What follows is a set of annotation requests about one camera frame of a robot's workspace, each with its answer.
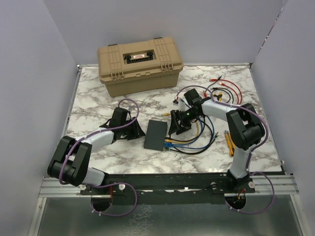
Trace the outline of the dark grey network switch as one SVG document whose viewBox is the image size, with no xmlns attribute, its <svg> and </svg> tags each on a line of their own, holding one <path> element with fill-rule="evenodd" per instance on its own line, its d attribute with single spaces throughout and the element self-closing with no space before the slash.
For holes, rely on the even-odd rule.
<svg viewBox="0 0 315 236">
<path fill-rule="evenodd" d="M 153 119 L 149 120 L 144 149 L 163 151 L 166 132 L 167 122 Z"/>
</svg>

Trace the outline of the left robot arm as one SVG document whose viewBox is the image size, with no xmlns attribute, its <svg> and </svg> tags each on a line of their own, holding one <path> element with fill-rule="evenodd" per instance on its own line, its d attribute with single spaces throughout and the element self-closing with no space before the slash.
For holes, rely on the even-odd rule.
<svg viewBox="0 0 315 236">
<path fill-rule="evenodd" d="M 137 117 L 132 117 L 127 109 L 117 107 L 112 117 L 92 133 L 77 138 L 62 137 L 47 174 L 61 184 L 91 185 L 96 193 L 103 194 L 109 187 L 108 174 L 89 167 L 91 154 L 117 140 L 129 141 L 144 136 Z"/>
</svg>

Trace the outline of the tan plastic toolbox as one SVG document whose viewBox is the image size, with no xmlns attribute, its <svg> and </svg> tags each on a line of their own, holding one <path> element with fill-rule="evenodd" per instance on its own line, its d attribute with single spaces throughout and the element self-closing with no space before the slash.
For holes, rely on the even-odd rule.
<svg viewBox="0 0 315 236">
<path fill-rule="evenodd" d="M 174 87 L 184 67 L 171 37 L 101 47 L 97 59 L 99 80 L 111 97 Z"/>
</svg>

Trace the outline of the aluminium front rail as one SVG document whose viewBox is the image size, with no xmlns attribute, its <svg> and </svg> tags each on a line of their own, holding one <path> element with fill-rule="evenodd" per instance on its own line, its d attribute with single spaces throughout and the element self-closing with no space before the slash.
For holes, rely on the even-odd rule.
<svg viewBox="0 0 315 236">
<path fill-rule="evenodd" d="M 246 196 L 255 195 L 296 195 L 299 194 L 297 183 L 293 175 L 272 175 L 265 178 L 254 176 L 254 192 L 246 192 Z M 97 198 L 109 197 L 108 194 L 97 194 L 85 187 L 74 187 L 72 185 L 60 185 L 57 180 L 44 178 L 39 191 L 40 198 L 72 198 L 90 197 Z"/>
</svg>

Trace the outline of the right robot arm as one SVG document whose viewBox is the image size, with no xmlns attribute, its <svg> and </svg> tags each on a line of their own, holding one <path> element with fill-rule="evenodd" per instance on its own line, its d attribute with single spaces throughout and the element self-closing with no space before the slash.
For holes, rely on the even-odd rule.
<svg viewBox="0 0 315 236">
<path fill-rule="evenodd" d="M 265 136 L 263 120 L 256 113 L 252 104 L 227 104 L 217 101 L 213 96 L 201 98 L 195 89 L 184 94 L 190 108 L 172 110 L 168 134 L 181 134 L 191 128 L 191 121 L 199 117 L 212 116 L 226 121 L 235 144 L 234 157 L 227 171 L 226 187 L 231 192 L 238 192 L 249 180 L 249 165 L 252 151 L 259 147 Z"/>
</svg>

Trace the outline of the yellow utility knife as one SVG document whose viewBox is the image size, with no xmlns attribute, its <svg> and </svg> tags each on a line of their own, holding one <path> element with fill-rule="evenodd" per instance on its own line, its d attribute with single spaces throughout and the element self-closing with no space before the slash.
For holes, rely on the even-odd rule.
<svg viewBox="0 0 315 236">
<path fill-rule="evenodd" d="M 229 131 L 225 130 L 224 131 L 224 136 L 225 136 L 225 139 L 226 139 L 226 142 L 227 142 L 227 146 L 229 148 L 229 156 L 233 157 L 234 153 L 235 153 L 235 144 L 232 141 L 232 138 L 231 138 L 231 135 L 230 135 Z"/>
</svg>

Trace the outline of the black mounting base plate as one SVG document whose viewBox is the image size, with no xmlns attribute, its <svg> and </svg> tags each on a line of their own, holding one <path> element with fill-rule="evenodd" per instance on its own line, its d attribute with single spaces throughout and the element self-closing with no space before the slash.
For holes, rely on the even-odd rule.
<svg viewBox="0 0 315 236">
<path fill-rule="evenodd" d="M 220 205 L 229 200 L 242 205 L 246 202 L 246 192 L 254 192 L 253 177 L 265 177 L 263 174 L 251 174 L 245 184 L 229 189 L 226 174 L 108 174 L 104 185 L 87 185 L 87 189 L 109 195 L 105 198 L 90 196 L 92 204 L 101 210 L 106 210 L 110 204 Z"/>
</svg>

